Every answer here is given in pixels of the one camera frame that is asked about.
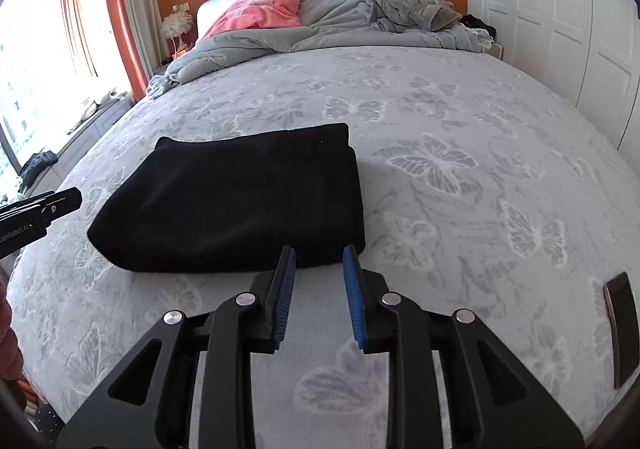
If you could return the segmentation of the black pants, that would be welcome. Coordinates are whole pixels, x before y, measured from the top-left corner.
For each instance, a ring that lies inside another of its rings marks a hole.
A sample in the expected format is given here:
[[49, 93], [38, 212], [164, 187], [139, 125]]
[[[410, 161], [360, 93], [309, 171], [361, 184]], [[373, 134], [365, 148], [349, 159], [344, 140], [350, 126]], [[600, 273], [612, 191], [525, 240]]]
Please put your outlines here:
[[292, 247], [300, 268], [366, 247], [345, 123], [207, 142], [160, 138], [88, 229], [135, 273], [251, 273]]

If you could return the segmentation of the grey duvet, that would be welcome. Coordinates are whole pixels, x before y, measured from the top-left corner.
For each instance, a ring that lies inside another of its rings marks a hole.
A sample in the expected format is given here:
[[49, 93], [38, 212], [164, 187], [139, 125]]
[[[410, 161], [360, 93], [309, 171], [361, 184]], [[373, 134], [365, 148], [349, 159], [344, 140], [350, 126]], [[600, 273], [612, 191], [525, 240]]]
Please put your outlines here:
[[200, 40], [191, 51], [172, 61], [164, 74], [152, 77], [146, 95], [157, 99], [172, 88], [209, 73], [273, 53], [360, 46], [483, 52], [491, 46], [486, 31], [472, 30], [460, 22], [436, 33], [417, 28], [403, 33], [384, 32], [369, 22], [369, 12], [367, 0], [300, 0], [301, 26], [234, 31]]

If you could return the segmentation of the white wardrobe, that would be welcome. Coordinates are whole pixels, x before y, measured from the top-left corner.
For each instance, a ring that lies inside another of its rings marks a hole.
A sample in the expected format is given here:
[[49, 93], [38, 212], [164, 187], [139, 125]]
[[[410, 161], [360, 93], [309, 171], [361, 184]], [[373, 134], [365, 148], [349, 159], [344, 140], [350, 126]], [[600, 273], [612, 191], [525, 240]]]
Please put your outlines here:
[[639, 166], [635, 0], [468, 0], [495, 27], [503, 59], [573, 103]]

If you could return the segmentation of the smartphone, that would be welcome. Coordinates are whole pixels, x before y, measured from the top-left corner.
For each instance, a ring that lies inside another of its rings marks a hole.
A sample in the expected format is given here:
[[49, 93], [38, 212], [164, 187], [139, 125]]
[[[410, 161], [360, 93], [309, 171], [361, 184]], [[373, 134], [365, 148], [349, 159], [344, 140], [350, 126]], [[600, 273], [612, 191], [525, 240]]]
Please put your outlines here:
[[603, 297], [612, 332], [614, 387], [619, 389], [639, 366], [639, 320], [627, 273], [606, 282]]

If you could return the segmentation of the black clothes on nightstand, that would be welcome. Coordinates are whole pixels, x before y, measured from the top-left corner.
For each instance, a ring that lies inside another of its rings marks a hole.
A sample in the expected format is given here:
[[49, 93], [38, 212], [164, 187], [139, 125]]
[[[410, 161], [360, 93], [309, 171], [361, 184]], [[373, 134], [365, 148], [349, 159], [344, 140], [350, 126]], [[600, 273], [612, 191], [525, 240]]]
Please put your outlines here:
[[488, 33], [492, 40], [497, 38], [497, 30], [495, 27], [486, 24], [482, 19], [473, 16], [472, 14], [466, 14], [460, 19], [460, 23], [466, 27], [472, 28], [472, 30], [484, 30]]

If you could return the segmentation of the grey crumpled clothing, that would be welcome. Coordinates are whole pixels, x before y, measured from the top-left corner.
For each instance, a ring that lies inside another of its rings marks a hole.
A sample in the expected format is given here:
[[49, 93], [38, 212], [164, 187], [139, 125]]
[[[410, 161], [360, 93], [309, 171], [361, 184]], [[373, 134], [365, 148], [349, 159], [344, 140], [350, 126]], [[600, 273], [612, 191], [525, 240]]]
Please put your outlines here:
[[450, 30], [462, 15], [446, 0], [367, 0], [369, 22], [384, 32]]

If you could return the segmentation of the orange curtain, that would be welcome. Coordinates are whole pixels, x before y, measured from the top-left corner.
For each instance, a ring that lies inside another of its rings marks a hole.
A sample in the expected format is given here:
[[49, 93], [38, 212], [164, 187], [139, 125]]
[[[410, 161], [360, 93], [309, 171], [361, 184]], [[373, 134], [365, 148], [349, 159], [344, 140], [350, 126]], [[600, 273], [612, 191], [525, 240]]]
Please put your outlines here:
[[122, 59], [135, 102], [145, 95], [146, 77], [132, 34], [125, 0], [106, 0], [115, 42]]

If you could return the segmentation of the white decorative lamp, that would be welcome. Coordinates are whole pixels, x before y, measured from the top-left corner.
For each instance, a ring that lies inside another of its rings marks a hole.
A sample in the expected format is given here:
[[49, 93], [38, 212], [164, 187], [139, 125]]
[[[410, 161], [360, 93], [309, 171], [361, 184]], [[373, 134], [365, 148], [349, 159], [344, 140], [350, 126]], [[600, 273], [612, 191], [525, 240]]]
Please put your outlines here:
[[171, 44], [171, 57], [174, 59], [188, 48], [186, 43], [182, 40], [182, 36], [184, 34], [188, 34], [192, 30], [192, 27], [192, 14], [181, 7], [173, 8], [171, 13], [163, 18], [160, 30], [162, 31], [163, 38], [168, 40]]

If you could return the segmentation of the white drawer cabinet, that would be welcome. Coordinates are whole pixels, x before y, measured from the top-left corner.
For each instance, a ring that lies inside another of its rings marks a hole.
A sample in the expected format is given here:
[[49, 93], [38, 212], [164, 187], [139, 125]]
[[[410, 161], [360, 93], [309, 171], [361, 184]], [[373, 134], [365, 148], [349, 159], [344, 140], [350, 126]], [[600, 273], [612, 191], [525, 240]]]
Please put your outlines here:
[[104, 109], [96, 112], [73, 133], [70, 140], [58, 152], [58, 161], [40, 172], [34, 183], [24, 189], [21, 195], [28, 198], [58, 189], [76, 164], [133, 106], [134, 99], [130, 94], [107, 103]]

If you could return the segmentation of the pink pillow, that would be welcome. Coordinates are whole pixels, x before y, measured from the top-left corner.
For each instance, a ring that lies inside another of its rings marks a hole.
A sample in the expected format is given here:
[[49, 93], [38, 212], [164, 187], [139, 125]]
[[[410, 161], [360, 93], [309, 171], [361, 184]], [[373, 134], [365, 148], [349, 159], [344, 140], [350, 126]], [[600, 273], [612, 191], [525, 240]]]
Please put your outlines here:
[[200, 37], [244, 30], [273, 30], [301, 26], [300, 0], [235, 0]]

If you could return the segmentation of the dark cloth on cabinet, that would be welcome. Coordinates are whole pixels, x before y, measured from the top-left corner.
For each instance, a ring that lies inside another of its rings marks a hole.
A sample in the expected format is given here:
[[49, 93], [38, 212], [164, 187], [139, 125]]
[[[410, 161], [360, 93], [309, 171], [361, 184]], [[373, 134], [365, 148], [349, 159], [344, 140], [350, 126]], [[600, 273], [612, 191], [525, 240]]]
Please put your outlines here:
[[58, 156], [52, 151], [32, 154], [18, 173], [18, 177], [22, 180], [21, 189], [26, 190], [32, 187], [40, 174], [56, 163], [58, 163]]

